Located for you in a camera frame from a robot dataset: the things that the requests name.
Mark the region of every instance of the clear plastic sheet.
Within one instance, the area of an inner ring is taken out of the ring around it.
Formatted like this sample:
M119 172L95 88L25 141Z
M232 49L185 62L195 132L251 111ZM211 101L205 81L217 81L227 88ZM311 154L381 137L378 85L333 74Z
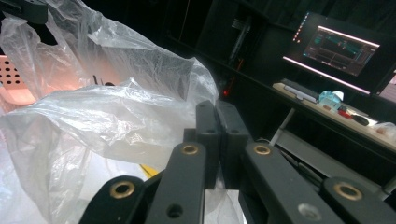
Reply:
M377 133L383 134L390 141L396 143L396 125L391 122L377 123L371 126Z
M79 0L47 2L55 46L24 20L2 21L0 46L37 99L0 116L2 223L78 223L107 180L145 179L138 163L163 169L184 128L195 126L195 106L218 98L195 59ZM240 223L236 204L220 181L206 191L205 223Z

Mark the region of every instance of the computer screen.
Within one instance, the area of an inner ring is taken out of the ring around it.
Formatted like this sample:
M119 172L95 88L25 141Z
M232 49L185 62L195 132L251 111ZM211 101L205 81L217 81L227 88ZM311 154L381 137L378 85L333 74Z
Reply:
M394 37L306 13L287 62L364 94L377 94L396 62Z

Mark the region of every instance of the desk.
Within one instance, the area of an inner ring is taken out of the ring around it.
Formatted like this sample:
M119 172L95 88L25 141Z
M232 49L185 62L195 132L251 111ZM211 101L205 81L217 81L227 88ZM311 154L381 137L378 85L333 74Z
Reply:
M390 180L385 187L378 186L373 181L357 174L340 162L337 162L323 152L320 152L317 148L310 146L294 134L284 130L284 128L292 117L294 111L298 110L307 114L310 118L324 124L333 131L340 133L349 140L352 140L356 144L373 151L375 154L386 160L391 160L393 162L396 162L395 143L391 142L383 134L377 133L371 127L360 125L353 119L346 119L337 113L333 113L323 108L322 105L314 104L306 100L300 101L296 99L294 93L284 90L284 84L282 83L274 84L273 89L281 99L291 105L292 110L289 112L288 116L285 118L284 122L271 140L272 145L280 145L289 153L310 164L313 168L327 176L338 175L358 181L372 192L378 192L378 195L381 198L386 198L386 196L394 190L396 177Z

